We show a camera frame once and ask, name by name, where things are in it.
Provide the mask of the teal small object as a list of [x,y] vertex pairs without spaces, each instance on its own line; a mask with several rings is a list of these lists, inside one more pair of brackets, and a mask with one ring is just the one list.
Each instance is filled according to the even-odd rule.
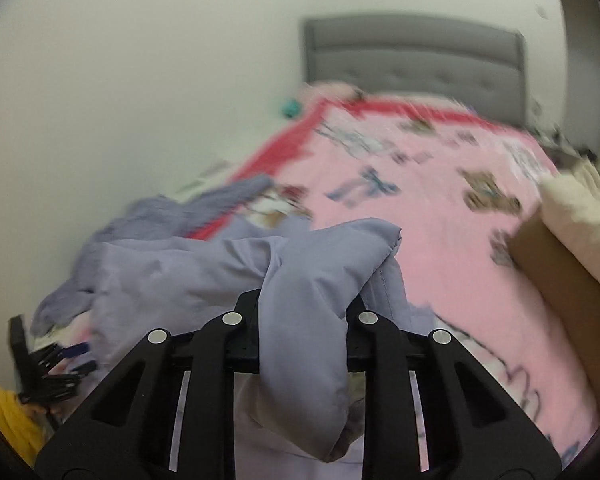
[[302,105],[299,101],[291,99],[287,101],[280,110],[287,119],[294,119],[302,114]]

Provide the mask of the pink plush pillow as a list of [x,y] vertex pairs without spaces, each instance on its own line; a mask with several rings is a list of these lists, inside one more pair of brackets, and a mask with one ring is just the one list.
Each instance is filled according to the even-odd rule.
[[308,106],[321,99],[349,102],[361,99],[363,96],[364,92],[355,84],[344,81],[313,81],[306,82],[300,88],[296,100],[302,106]]

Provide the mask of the pink cartoon blanket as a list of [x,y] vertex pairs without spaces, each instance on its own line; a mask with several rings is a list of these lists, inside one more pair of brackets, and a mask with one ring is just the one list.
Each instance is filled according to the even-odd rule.
[[396,258],[416,318],[457,336],[570,462],[595,429],[597,406],[558,319],[507,251],[538,206],[536,185],[554,172],[528,133],[464,107],[322,99],[222,188],[185,202],[140,200],[96,232],[36,309],[32,334],[84,318],[106,242],[378,218],[402,231]]

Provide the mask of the lavender puffer jacket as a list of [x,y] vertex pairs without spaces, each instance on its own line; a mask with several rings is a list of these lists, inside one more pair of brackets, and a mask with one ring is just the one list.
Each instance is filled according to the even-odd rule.
[[262,174],[186,203],[158,196],[132,204],[83,246],[68,281],[38,305],[31,332],[41,337],[88,313],[94,355],[111,368],[150,330],[198,330],[257,290],[261,367],[248,384],[247,412],[332,462],[364,429],[362,405],[349,393],[349,304],[361,298],[421,335],[436,318],[406,299],[400,230],[384,220],[312,230],[299,217],[273,229],[236,218],[212,240],[189,237],[271,185]]

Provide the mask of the yellow fuzzy sleeve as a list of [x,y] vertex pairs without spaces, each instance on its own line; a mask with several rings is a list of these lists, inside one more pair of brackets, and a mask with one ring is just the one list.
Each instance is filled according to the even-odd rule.
[[41,416],[39,408],[22,404],[15,391],[0,387],[0,433],[31,468],[48,438]]

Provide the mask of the grey upholstered headboard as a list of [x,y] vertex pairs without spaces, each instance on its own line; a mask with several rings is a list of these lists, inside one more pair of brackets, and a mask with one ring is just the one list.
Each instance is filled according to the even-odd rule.
[[526,42],[519,32],[420,14],[308,18],[304,80],[366,92],[433,93],[517,128],[527,122]]

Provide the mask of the cream fluffy pillow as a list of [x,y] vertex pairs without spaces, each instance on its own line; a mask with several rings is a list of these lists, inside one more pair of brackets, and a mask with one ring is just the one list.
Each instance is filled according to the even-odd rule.
[[544,226],[600,284],[600,173],[588,160],[540,181]]

